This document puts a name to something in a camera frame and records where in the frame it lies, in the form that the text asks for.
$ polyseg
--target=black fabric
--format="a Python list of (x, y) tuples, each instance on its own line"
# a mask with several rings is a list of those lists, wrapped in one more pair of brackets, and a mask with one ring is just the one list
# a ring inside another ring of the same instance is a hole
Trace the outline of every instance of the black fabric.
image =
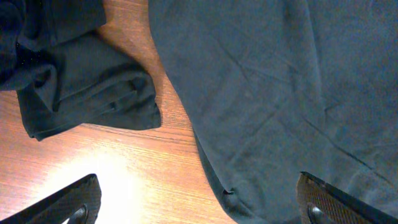
[(296, 223), (309, 172), (398, 217), (398, 1), (149, 1), (209, 183), (239, 223)]
[(45, 82), (36, 80), (17, 92), (31, 137), (41, 140), (82, 122), (138, 130), (160, 126), (150, 76), (97, 35), (86, 34), (42, 55), (53, 61), (36, 73)]
[(151, 77), (89, 32), (105, 23), (101, 0), (0, 4), (0, 90), (17, 90), (29, 136), (42, 140), (81, 123), (160, 126)]

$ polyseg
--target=carbon fiber pattern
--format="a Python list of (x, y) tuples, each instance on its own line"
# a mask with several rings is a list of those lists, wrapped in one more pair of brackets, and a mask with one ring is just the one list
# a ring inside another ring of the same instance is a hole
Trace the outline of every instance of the carbon fiber pattern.
[(303, 224), (312, 223), (308, 216), (308, 209), (311, 208), (312, 205), (318, 207), (335, 223), (370, 223), (361, 215), (358, 215), (352, 211), (352, 209), (333, 198), (325, 190), (319, 187), (317, 183), (304, 175), (301, 175), (297, 183), (297, 200), (300, 204), (300, 213)]
[(87, 175), (0, 223), (62, 223), (83, 206), (88, 211), (85, 223), (94, 224), (101, 206), (101, 189), (95, 174)]

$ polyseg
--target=black plastic object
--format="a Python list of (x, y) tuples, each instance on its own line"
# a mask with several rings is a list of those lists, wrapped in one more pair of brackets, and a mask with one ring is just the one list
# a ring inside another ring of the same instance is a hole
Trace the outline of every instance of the black plastic object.
[(100, 206), (100, 183), (95, 174), (90, 174), (0, 224), (61, 224), (68, 218), (68, 224), (93, 224)]
[(394, 217), (348, 195), (308, 172), (297, 183), (302, 223), (398, 223)]

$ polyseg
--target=dark gray fabric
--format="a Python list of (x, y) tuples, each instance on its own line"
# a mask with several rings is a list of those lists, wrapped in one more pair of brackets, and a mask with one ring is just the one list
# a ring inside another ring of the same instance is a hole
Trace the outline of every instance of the dark gray fabric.
[(17, 90), (30, 137), (81, 123), (160, 126), (151, 77), (89, 32), (105, 22), (102, 0), (0, 2), (0, 91)]
[(309, 172), (398, 217), (398, 1), (149, 1), (210, 185), (294, 223)]

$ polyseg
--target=wood grain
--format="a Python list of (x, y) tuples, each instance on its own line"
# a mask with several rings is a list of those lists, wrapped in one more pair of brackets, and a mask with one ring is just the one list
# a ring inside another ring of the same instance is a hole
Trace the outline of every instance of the wood grain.
[(99, 33), (154, 79), (162, 127), (131, 131), (82, 124), (37, 142), (14, 91), (0, 93), (0, 220), (86, 174), (103, 192), (97, 223), (233, 223), (216, 201), (192, 127), (150, 36), (147, 2), (104, 0)]

